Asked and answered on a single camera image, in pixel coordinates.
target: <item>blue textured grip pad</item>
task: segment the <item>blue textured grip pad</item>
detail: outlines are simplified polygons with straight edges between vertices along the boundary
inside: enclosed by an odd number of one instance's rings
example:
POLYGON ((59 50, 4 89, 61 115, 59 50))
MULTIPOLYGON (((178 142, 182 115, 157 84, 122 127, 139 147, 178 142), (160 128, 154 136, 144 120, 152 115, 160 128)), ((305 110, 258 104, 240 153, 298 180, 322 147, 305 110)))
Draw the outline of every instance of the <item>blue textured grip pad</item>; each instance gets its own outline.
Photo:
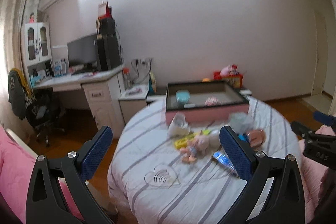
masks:
POLYGON ((241 149, 237 141, 231 136, 231 133, 225 127, 222 127, 220 130, 219 140, 233 166, 235 167, 239 177, 249 182, 253 176, 252 163, 241 149))
POLYGON ((101 160, 112 143, 112 138, 112 130, 107 127, 82 161, 80 173, 82 181, 92 179, 101 160))
POLYGON ((329 116, 319 111, 315 111, 313 115, 316 121, 325 124, 327 127, 331 127, 334 123, 335 118, 333 116, 329 116))

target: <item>heart pattern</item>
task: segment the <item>heart pattern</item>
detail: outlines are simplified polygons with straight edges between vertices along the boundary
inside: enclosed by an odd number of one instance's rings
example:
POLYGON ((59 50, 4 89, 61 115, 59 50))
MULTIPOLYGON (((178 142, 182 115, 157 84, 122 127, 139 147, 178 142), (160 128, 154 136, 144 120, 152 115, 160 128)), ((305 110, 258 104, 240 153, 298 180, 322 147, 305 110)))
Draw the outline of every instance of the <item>heart pattern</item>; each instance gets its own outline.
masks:
POLYGON ((153 172, 147 173, 144 179, 147 184, 153 187, 170 187, 177 181, 177 174, 172 167, 159 164, 153 172))

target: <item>pink bedding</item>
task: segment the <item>pink bedding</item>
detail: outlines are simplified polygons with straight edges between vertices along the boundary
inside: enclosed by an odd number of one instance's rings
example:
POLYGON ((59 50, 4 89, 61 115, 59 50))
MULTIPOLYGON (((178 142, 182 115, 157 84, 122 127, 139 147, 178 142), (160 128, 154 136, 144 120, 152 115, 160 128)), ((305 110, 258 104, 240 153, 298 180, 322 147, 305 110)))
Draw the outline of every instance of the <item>pink bedding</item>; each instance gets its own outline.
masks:
MULTIPOLYGON (((321 126, 316 131, 317 134, 334 136, 334 131, 327 126, 321 126)), ((299 141, 300 150, 303 152, 305 141, 299 141)), ((319 164, 305 156, 302 156, 301 177, 303 183, 304 197, 306 202, 306 220, 309 223, 314 217, 314 211, 318 204, 318 193, 321 186, 321 178, 324 175, 327 167, 319 164)))
MULTIPOLYGON (((26 199, 35 158, 11 140, 0 127, 0 192, 13 213, 26 223, 26 199)), ((61 183, 63 195, 71 213, 82 218, 65 183, 61 183)))

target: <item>black speaker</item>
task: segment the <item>black speaker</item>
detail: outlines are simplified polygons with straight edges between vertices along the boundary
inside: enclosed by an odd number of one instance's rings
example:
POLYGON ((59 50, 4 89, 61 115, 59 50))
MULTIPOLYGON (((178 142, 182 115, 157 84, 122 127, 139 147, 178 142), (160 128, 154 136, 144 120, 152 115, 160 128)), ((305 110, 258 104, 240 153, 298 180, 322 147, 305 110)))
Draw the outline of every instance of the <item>black speaker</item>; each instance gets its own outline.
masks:
POLYGON ((95 52, 96 52, 96 60, 97 60, 98 71, 109 70, 108 67, 107 67, 104 40, 103 39, 96 39, 94 43, 95 43, 95 52))
POLYGON ((121 65, 116 36, 103 35, 102 38, 96 40, 95 49, 99 71, 111 70, 121 65))
POLYGON ((116 24, 112 17, 97 20, 97 35, 116 35, 116 24))

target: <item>metal screw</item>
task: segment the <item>metal screw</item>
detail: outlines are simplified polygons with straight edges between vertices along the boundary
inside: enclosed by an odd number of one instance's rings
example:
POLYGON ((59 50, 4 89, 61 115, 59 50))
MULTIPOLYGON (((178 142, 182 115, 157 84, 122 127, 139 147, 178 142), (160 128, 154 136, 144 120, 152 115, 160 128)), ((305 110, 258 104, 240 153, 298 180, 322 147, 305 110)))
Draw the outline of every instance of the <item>metal screw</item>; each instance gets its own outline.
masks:
POLYGON ((77 153, 75 151, 71 151, 68 153, 68 158, 74 158, 76 157, 77 153))
POLYGON ((45 159, 45 157, 43 155, 37 157, 38 161, 43 161, 44 159, 45 159))
POLYGON ((295 157, 292 154, 287 155, 288 159, 291 161, 295 161, 295 157))
POLYGON ((257 151, 255 154, 258 158, 263 158, 265 156, 265 153, 263 151, 257 151))

